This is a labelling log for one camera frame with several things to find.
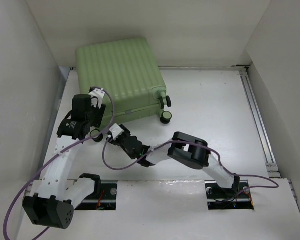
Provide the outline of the green suitcase blue lining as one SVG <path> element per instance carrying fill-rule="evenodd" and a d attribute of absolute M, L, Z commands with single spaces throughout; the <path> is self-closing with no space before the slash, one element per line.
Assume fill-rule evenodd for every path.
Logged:
<path fill-rule="evenodd" d="M 75 59 L 80 93 L 88 94 L 93 87 L 107 91 L 99 131 L 111 119 L 123 124 L 161 116 L 172 106 L 156 57 L 144 37 L 81 46 Z"/>

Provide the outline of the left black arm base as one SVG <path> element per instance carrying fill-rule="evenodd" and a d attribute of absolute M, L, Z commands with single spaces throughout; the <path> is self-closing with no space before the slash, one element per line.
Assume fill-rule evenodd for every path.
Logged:
<path fill-rule="evenodd" d="M 88 196 L 76 211 L 115 211 L 117 208 L 117 181 L 102 181 L 100 194 Z"/>

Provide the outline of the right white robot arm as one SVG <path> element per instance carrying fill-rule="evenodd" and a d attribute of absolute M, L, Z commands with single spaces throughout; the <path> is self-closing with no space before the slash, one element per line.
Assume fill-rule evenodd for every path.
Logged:
<path fill-rule="evenodd" d="M 213 156 L 208 143 L 198 137 L 178 131 L 167 142 L 148 146 L 131 135 L 124 125 L 115 123 L 109 129 L 108 142 L 120 147 L 130 159 L 136 160 L 142 167 L 154 167 L 172 159 L 190 169 L 204 171 L 216 181 L 227 197 L 233 197 L 239 192 L 240 178 L 226 171 Z"/>

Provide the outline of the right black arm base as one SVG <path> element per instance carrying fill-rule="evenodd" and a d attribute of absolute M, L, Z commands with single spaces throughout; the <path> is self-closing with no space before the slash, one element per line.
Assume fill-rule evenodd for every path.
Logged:
<path fill-rule="evenodd" d="M 220 188 L 215 181 L 206 181 L 208 210 L 254 210 L 251 193 L 237 194 L 232 189 Z"/>

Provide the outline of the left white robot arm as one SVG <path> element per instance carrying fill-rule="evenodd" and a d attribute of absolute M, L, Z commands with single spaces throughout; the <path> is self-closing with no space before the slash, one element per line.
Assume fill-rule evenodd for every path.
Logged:
<path fill-rule="evenodd" d="M 83 173 L 71 187 L 67 187 L 67 180 L 83 140 L 88 138 L 92 127 L 101 125 L 106 109 L 104 96 L 104 92 L 97 92 L 73 97 L 72 109 L 57 130 L 54 151 L 57 158 L 47 167 L 34 195 L 25 197 L 22 203 L 32 224 L 65 230 L 83 200 L 102 194 L 99 175 Z"/>

